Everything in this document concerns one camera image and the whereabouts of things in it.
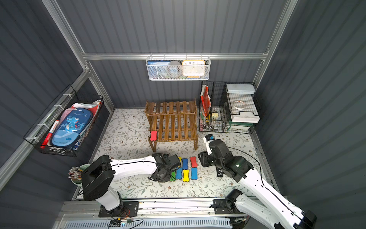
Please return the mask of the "blue eraser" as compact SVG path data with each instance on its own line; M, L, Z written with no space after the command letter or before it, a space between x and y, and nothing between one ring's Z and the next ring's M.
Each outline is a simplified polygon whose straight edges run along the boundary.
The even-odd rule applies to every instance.
M182 177L183 177L182 172L183 172L182 168L177 169L176 172L175 172L175 178L179 179L179 180L182 179Z
M191 179L198 180L198 170L197 168L191 168Z
M188 170L188 159L187 158L183 158L182 159L182 169L183 170Z

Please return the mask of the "red eraser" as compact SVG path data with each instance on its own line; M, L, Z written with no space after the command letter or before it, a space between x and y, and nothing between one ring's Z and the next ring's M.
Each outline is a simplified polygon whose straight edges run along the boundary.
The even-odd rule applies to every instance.
M198 164L197 164L197 161L196 161L196 157L195 156L190 157L190 162L191 162L191 168L197 168L198 167Z
M156 142L157 141L157 131L151 131L150 132L150 141Z

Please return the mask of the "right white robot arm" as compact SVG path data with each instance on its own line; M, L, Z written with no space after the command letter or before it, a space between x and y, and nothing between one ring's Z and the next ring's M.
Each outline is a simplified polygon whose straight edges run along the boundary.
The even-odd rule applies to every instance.
M226 196L226 205L230 212L242 212L256 219L269 229L313 229L317 217L304 212L282 196L276 189L263 180L261 173L242 156L234 156L225 142L215 139L212 134L203 138L206 151L199 153L203 167L214 166L223 174L247 188L261 203L246 197L234 189Z

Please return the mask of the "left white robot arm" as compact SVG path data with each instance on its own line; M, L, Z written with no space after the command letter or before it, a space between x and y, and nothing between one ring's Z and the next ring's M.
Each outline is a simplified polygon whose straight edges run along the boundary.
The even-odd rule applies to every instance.
M154 182L171 180L172 172L181 167L177 155L154 153L142 158L117 160L103 155L82 174L82 196L85 201L99 202L108 213L122 211L122 196L111 187L112 182L125 177L147 175Z

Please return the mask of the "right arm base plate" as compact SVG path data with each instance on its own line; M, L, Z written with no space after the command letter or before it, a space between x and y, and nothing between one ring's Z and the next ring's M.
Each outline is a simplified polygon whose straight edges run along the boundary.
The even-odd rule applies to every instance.
M239 210L237 204L239 200L235 202L226 199L214 199L213 204L210 205L211 208L214 209L214 213L216 215L224 215L224 214L246 214L248 213Z

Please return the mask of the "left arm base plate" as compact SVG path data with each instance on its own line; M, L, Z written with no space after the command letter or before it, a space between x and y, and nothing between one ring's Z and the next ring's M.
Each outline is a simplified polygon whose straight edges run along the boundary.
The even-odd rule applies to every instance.
M124 218L124 217L136 217L139 210L139 201L127 201L122 202L121 206L114 210L107 211L104 206L101 206L98 217L99 218Z

